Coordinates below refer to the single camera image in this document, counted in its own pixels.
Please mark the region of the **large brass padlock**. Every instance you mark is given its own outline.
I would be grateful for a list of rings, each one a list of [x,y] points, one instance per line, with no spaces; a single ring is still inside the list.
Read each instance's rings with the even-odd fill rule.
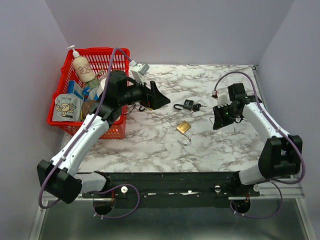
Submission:
[[[191,128],[191,125],[187,122],[187,121],[182,121],[177,127],[176,129],[182,134],[184,135],[185,137],[187,137],[188,139],[188,142],[187,143],[184,143],[182,142],[181,140],[177,140],[181,145],[183,146],[188,146],[191,144],[192,140],[191,140],[191,137],[187,135],[187,131]]]

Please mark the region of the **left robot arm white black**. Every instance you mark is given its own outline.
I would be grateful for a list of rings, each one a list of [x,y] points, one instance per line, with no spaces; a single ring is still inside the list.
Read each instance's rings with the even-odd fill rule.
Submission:
[[[77,178],[81,162],[122,115],[124,106],[140,103],[144,108],[157,110],[170,102],[153,80],[147,86],[143,82],[137,83],[124,71],[108,73],[102,94],[78,131],[51,160],[41,160],[37,165],[40,191],[46,191],[66,204],[72,203],[82,193],[95,192],[101,198],[107,197],[111,185],[103,174],[93,172]]]

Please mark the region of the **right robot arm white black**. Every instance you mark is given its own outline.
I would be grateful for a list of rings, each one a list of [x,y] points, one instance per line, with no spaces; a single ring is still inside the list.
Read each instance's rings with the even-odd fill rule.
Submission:
[[[243,84],[234,83],[227,90],[228,94],[219,95],[218,104],[213,107],[213,129],[219,130],[246,119],[264,143],[257,164],[235,173],[230,191],[241,196],[247,192],[248,185],[298,174],[302,139],[277,125],[260,98],[248,95]]]

